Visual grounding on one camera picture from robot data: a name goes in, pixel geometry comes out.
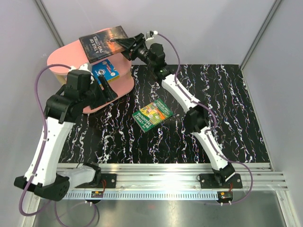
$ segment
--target small blue book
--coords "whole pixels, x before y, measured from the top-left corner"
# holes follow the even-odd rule
[[[101,75],[103,75],[108,82],[119,78],[118,71],[114,68],[114,66],[110,63],[108,59],[105,59],[104,61],[93,65],[91,71],[100,86],[102,85],[98,77]]]

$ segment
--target book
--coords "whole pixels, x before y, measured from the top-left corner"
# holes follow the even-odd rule
[[[122,26],[82,36],[79,40],[87,59],[92,64],[124,50],[119,44],[113,42],[114,38],[127,38],[127,34]]]
[[[162,121],[170,118],[173,112],[158,98],[147,106],[133,113],[134,120],[140,128],[147,132]]]
[[[105,59],[93,65],[91,72],[101,87],[102,85],[98,78],[99,76],[103,75],[108,82],[118,79],[120,77],[118,71],[114,68],[114,66],[110,63],[108,59]]]

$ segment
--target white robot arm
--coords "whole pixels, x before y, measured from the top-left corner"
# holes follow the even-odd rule
[[[60,175],[56,172],[64,142],[76,119],[81,116],[83,108],[86,106],[96,108],[117,97],[103,76],[99,77],[99,80],[103,90],[94,80],[89,64],[82,65],[78,70],[75,68],[70,70],[66,85],[63,85],[46,102],[45,117],[48,137],[41,159],[39,159],[39,153],[44,141],[44,129],[29,169],[24,176],[15,179],[16,187],[24,189],[33,176],[29,191],[42,198],[60,201],[69,188],[83,183],[89,183],[92,187],[100,184],[101,169],[98,165],[85,163],[79,168],[61,172]],[[33,174],[37,162],[39,162],[38,169]]]

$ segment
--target white wall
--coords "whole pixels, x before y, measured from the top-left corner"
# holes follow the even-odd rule
[[[32,0],[4,1],[0,21],[0,226],[19,227],[21,190],[13,183],[29,167],[42,129],[34,80],[57,46]],[[50,72],[44,74],[42,101],[59,87]]]
[[[122,25],[129,36],[158,30],[182,63],[240,64],[274,0],[42,0],[65,44]],[[166,60],[175,53],[160,37]]]
[[[303,1],[285,0],[244,69],[274,169],[303,225]]]

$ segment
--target pink tray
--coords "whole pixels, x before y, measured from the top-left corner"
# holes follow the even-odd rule
[[[113,64],[115,69],[119,72],[120,77],[116,80],[111,81],[109,84],[111,88],[118,94],[118,98],[120,98],[129,93],[134,87],[134,79],[130,72],[132,63],[131,61],[127,60],[121,53],[109,56],[108,58],[104,58],[100,61],[103,61],[105,59],[108,59]],[[65,64],[74,66],[76,68],[87,62],[88,59],[79,40],[55,50],[47,59],[47,65]],[[66,83],[65,76],[69,71],[68,69],[63,67],[52,67],[50,70],[55,74],[61,84]],[[83,113],[94,113],[108,104],[110,103],[106,103],[105,105],[102,105],[93,110],[91,110],[89,107],[86,107],[83,109]]]

